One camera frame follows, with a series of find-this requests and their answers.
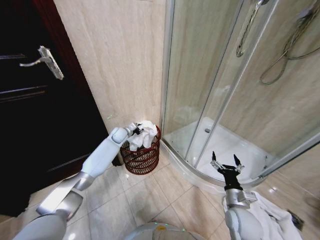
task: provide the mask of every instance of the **dark wooden door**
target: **dark wooden door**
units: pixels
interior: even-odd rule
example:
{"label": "dark wooden door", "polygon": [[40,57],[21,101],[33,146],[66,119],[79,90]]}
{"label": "dark wooden door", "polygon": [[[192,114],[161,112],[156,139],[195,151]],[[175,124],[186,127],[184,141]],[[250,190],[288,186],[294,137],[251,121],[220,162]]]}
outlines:
{"label": "dark wooden door", "polygon": [[[31,193],[78,172],[108,133],[53,1],[0,5],[0,214],[16,216]],[[45,63],[19,66],[40,46],[63,80]]]}

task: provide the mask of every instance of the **brown wastebasket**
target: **brown wastebasket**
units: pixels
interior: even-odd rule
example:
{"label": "brown wastebasket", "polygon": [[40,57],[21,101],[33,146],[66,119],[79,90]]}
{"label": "brown wastebasket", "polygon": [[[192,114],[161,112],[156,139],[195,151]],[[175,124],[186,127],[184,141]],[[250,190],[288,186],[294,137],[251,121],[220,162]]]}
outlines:
{"label": "brown wastebasket", "polygon": [[159,150],[161,131],[156,126],[157,135],[154,136],[151,147],[139,147],[136,151],[130,151],[130,144],[126,141],[120,148],[120,153],[125,164],[125,168],[133,174],[144,175],[156,168],[159,162]]}

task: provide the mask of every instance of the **shower enclosure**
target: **shower enclosure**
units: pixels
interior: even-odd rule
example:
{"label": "shower enclosure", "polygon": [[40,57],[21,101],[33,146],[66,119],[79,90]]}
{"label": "shower enclosure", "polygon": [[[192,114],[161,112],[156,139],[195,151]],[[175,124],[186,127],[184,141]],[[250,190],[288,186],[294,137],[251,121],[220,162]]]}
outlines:
{"label": "shower enclosure", "polygon": [[253,187],[320,141],[320,53],[283,54],[310,13],[290,55],[320,46],[318,10],[319,0],[167,1],[162,144],[191,182],[224,185],[214,151],[228,165],[235,154]]}

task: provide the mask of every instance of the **white towel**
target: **white towel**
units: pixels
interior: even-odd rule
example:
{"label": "white towel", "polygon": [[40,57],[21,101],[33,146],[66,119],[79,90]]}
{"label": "white towel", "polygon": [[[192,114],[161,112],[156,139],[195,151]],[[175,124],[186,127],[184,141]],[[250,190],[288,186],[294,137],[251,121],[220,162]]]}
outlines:
{"label": "white towel", "polygon": [[[261,223],[262,240],[302,240],[289,212],[279,208],[256,191],[254,193],[257,201],[251,203],[248,210]],[[226,198],[223,200],[223,208],[226,212]]]}
{"label": "white towel", "polygon": [[139,135],[135,133],[127,139],[130,143],[130,151],[137,151],[137,148],[142,145],[146,149],[150,148],[154,137],[158,133],[156,125],[151,121],[143,120],[139,124],[141,124],[139,129],[143,129],[143,131]]}

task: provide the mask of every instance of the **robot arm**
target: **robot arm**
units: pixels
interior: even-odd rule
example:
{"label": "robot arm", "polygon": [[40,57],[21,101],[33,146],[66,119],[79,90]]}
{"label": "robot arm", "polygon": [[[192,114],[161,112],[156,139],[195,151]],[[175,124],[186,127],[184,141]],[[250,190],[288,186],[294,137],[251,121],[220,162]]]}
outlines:
{"label": "robot arm", "polygon": [[95,178],[105,172],[128,137],[140,132],[135,123],[126,128],[113,129],[85,160],[81,171],[63,180],[38,206],[36,211],[40,217],[25,226],[13,240],[61,240],[66,233],[67,221],[75,215],[83,201],[83,197],[73,189],[87,189]]}

